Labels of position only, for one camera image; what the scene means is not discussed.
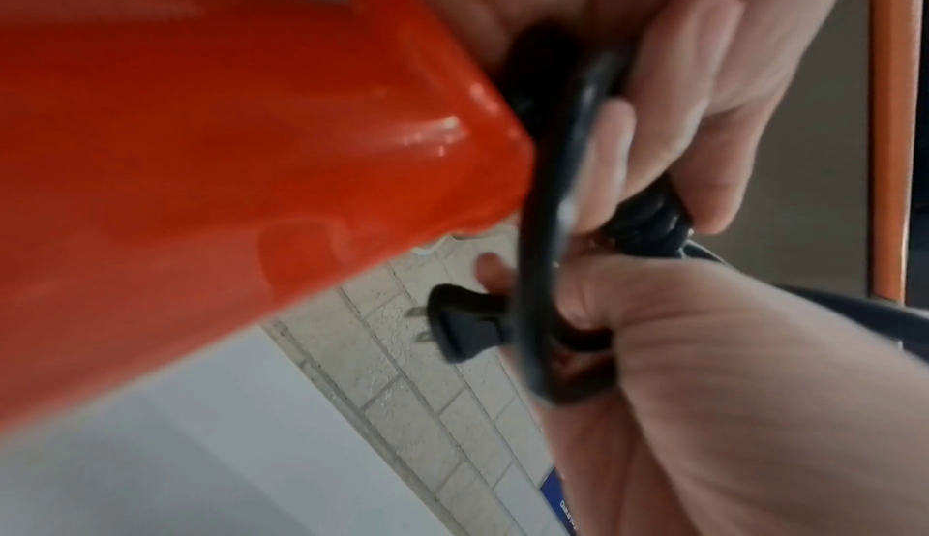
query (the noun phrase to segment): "metal prong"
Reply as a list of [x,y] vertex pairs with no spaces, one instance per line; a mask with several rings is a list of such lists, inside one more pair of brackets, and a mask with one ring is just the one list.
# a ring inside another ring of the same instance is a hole
[[406,311],[404,317],[426,317],[426,306],[413,306]]

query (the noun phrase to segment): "finger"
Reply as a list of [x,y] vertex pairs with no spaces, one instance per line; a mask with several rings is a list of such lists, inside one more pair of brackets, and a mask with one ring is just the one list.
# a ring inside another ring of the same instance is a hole
[[764,127],[787,91],[704,120],[694,143],[671,167],[677,192],[704,234],[729,225],[742,203]]
[[508,267],[499,255],[483,253],[474,261],[474,278],[489,293],[506,294],[513,289],[516,271]]
[[600,107],[578,180],[577,232],[600,227],[622,199],[635,127],[636,112],[627,101],[615,98]]
[[638,115],[625,196],[644,189],[690,144],[744,9],[742,0],[673,0],[645,30],[625,90]]

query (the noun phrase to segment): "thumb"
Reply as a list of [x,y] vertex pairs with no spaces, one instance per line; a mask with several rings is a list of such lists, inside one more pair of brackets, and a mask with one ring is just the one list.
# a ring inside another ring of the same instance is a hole
[[850,321],[702,261],[590,257],[559,306],[704,534],[925,532],[929,373]]

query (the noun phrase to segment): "white wall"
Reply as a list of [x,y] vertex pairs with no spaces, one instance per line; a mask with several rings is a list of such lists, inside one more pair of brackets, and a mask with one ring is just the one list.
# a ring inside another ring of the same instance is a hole
[[444,535],[258,328],[0,443],[4,536]]

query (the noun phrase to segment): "fingernail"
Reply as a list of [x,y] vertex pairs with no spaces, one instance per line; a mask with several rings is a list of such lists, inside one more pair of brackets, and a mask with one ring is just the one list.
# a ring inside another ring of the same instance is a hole
[[745,12],[742,0],[714,0],[704,11],[697,38],[697,57],[701,66],[719,68]]

